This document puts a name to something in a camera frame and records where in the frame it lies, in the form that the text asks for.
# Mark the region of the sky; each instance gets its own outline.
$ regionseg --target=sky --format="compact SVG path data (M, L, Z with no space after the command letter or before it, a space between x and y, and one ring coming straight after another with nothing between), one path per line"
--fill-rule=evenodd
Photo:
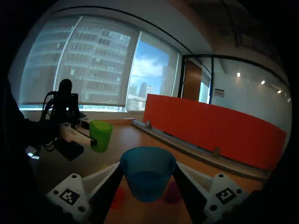
M169 56L145 42L139 41L133 62L130 86L137 86L137 94L142 83L154 87L153 94L160 93L163 67L168 65Z

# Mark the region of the green cup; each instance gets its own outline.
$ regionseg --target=green cup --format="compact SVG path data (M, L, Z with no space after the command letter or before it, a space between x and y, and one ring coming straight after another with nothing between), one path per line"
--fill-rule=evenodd
M89 136L97 140L96 145L91 145L96 152L105 152L109 145L109 140L113 130L113 125L104 121L91 121L89 123Z

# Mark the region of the blue cup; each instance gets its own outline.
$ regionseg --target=blue cup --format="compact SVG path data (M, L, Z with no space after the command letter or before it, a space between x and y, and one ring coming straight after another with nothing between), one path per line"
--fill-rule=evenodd
M142 202L153 202L163 194L176 159L158 147L137 147L122 155L120 166L133 196Z

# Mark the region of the plastic cup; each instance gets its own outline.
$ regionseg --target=plastic cup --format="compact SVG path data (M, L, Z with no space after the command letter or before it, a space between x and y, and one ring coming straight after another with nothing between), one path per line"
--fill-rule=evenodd
M96 152L105 152L108 148L113 125L104 121L91 121L89 123L89 136L96 139L96 145L91 145Z
M163 194L176 159L158 147L137 147L122 155L120 166L133 196L142 202L153 202Z

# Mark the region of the red wall panel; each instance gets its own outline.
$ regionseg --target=red wall panel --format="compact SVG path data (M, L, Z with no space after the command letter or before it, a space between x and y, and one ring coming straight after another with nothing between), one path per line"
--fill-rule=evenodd
M279 161L286 133L254 116L220 106L148 94L144 123L201 148L261 169Z

